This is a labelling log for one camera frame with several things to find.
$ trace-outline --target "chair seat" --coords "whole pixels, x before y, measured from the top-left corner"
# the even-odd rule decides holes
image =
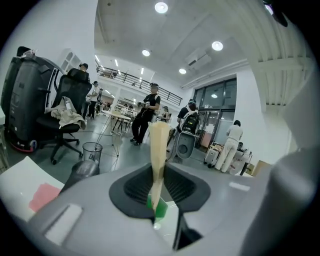
[[[59,120],[55,117],[52,117],[50,113],[38,117],[36,119],[36,122],[47,129],[62,134],[76,133],[80,129],[79,125],[74,123],[65,125],[64,127],[60,128]]]

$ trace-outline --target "round ceiling light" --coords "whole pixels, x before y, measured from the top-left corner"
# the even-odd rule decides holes
[[[180,69],[179,69],[179,72],[180,72],[181,74],[187,73],[187,71],[186,71],[185,69],[183,69],[183,68],[180,68]]]
[[[219,41],[215,41],[212,43],[212,48],[215,50],[215,51],[221,51],[223,49],[224,45],[219,42]]]
[[[157,2],[154,6],[157,13],[165,14],[168,11],[168,5],[164,2]]]
[[[148,57],[150,55],[150,52],[148,50],[143,50],[142,54],[146,57]]]

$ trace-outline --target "chair base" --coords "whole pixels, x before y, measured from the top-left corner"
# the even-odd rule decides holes
[[[55,144],[55,147],[54,147],[54,149],[51,153],[51,156],[50,156],[51,163],[53,165],[55,165],[57,163],[57,160],[55,159],[55,155],[56,155],[58,149],[62,146],[66,146],[67,148],[79,153],[79,158],[83,157],[84,154],[80,150],[71,146],[69,144],[70,142],[76,142],[76,145],[79,145],[79,143],[80,143],[80,141],[77,138],[64,138],[63,134],[59,134],[55,139],[39,141],[38,143],[39,143],[40,149],[43,149],[44,145]]]

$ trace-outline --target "black metal railing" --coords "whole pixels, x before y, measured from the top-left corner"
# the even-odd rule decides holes
[[[119,82],[131,85],[133,87],[139,88],[143,91],[150,92],[150,82],[140,79],[134,75],[128,74],[126,72],[118,72],[118,70],[102,67],[96,65],[96,72],[99,76],[117,80]],[[158,94],[162,99],[165,99],[173,104],[180,105],[182,98],[173,94],[170,91],[167,91],[159,86]]]

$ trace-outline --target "wire mesh trash bin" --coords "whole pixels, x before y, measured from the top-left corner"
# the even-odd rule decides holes
[[[96,142],[86,142],[82,145],[82,147],[83,147],[83,160],[93,161],[99,166],[101,151],[103,147]]]

